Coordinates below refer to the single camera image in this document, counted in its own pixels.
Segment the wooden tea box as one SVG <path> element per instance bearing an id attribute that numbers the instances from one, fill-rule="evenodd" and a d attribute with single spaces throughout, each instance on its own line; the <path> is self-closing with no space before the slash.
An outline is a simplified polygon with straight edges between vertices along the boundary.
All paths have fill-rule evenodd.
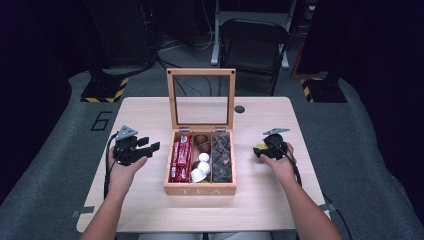
<path id="1" fill-rule="evenodd" d="M 166 70 L 169 104 L 172 123 L 172 135 L 170 140 L 170 152 L 168 154 L 168 163 L 165 173 L 164 189 L 169 196 L 230 196 L 236 192 L 236 161 L 234 150 L 234 95 L 235 95 L 235 77 L 234 69 L 222 68 L 169 68 Z M 204 96 L 200 93 L 190 93 L 180 86 L 187 83 L 195 87 L 201 80 L 214 80 L 219 87 L 225 87 L 225 92 L 218 92 Z M 213 143 L 214 135 L 228 133 L 230 135 L 231 162 L 228 164 L 217 163 L 220 165 L 230 165 L 232 170 L 231 183 L 214 183 L 212 180 L 213 162 Z M 194 137 L 198 134 L 207 135 L 211 144 L 210 156 L 211 172 L 207 181 L 193 183 L 191 181 L 191 171 L 199 161 L 201 154 L 199 146 L 194 143 Z M 188 181 L 170 181 L 170 170 L 173 156 L 174 142 L 180 141 L 182 135 L 192 137 L 191 161 L 188 172 Z"/>

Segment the black folding chair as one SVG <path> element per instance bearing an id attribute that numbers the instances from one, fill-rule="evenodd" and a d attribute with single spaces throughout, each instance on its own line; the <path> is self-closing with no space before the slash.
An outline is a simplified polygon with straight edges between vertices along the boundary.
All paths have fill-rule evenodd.
<path id="1" fill-rule="evenodd" d="M 273 96 L 284 52 L 290 34 L 281 25 L 271 22 L 230 19 L 220 28 L 221 68 L 268 76 Z"/>

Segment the black stand with striped base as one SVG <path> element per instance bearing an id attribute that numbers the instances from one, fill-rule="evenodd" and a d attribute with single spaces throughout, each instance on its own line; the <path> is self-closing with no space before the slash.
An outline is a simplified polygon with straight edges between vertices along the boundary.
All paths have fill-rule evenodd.
<path id="1" fill-rule="evenodd" d="M 338 85 L 341 71 L 330 70 L 323 79 L 306 78 L 301 81 L 303 92 L 311 103 L 347 103 L 347 99 Z"/>
<path id="2" fill-rule="evenodd" d="M 82 0 L 81 13 L 81 50 L 84 63 L 91 76 L 81 98 L 91 102 L 117 102 L 128 82 L 128 75 L 104 71 L 102 65 L 104 50 L 88 0 Z"/>

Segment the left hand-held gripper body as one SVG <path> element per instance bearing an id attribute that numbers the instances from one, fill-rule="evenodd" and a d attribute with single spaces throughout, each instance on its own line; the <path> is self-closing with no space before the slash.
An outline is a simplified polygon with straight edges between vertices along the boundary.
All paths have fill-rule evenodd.
<path id="1" fill-rule="evenodd" d="M 129 166 L 141 158 L 141 147 L 137 146 L 138 131 L 123 125 L 115 136 L 114 159 L 121 165 Z"/>

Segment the dark computer cabinet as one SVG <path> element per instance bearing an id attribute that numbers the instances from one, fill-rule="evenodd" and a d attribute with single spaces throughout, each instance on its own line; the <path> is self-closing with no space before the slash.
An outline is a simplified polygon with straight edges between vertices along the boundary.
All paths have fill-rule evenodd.
<path id="1" fill-rule="evenodd" d="M 153 0 L 90 0 L 89 5 L 111 66 L 150 68 L 154 64 Z"/>

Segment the person's left hand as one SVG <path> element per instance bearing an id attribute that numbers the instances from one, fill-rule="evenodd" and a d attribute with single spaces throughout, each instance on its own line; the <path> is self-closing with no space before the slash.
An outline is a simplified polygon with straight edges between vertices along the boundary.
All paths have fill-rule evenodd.
<path id="1" fill-rule="evenodd" d="M 113 149 L 110 149 L 109 157 L 109 184 L 108 198 L 124 198 L 134 180 L 138 170 L 140 170 L 148 161 L 147 157 L 141 157 L 135 163 L 124 166 L 116 162 L 113 157 Z"/>

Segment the red stick packet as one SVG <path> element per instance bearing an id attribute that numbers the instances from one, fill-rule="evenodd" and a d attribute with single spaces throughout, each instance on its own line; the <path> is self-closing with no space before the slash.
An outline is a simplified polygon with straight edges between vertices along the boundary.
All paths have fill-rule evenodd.
<path id="1" fill-rule="evenodd" d="M 177 160 L 179 182 L 187 182 L 189 179 L 188 172 L 190 169 L 191 148 L 192 137 L 182 135 L 179 141 L 179 155 Z"/>
<path id="2" fill-rule="evenodd" d="M 177 177 L 177 168 L 178 168 L 178 156 L 179 156 L 179 141 L 174 142 L 173 145 L 173 156 L 171 162 L 171 170 L 170 170 L 170 181 L 174 182 Z"/>

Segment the person's right hand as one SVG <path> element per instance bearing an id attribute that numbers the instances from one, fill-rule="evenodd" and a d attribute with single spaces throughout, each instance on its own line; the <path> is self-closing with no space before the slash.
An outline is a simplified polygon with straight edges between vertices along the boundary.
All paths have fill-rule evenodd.
<path id="1" fill-rule="evenodd" d="M 271 159 L 264 154 L 260 155 L 260 159 L 271 168 L 275 177 L 284 188 L 297 183 L 293 169 L 293 165 L 296 163 L 293 156 L 293 146 L 287 143 L 287 149 L 288 151 L 285 156 L 279 160 L 275 158 Z"/>

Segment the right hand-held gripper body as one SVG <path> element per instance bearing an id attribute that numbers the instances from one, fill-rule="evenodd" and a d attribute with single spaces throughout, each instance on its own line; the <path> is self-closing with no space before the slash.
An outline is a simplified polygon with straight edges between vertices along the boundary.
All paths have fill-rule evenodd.
<path id="1" fill-rule="evenodd" d="M 287 143 L 283 140 L 284 128 L 273 128 L 264 133 L 263 142 L 266 146 L 264 154 L 269 158 L 281 159 L 288 151 Z"/>

